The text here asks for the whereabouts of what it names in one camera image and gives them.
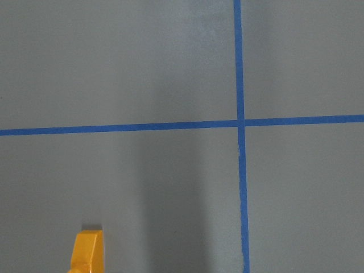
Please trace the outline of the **orange trapezoid block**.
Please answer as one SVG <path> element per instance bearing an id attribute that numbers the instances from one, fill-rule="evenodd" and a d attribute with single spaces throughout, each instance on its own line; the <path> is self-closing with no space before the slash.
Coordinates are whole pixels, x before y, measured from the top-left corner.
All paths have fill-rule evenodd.
<path id="1" fill-rule="evenodd" d="M 83 230 L 76 235 L 68 272 L 105 272 L 102 230 Z"/>

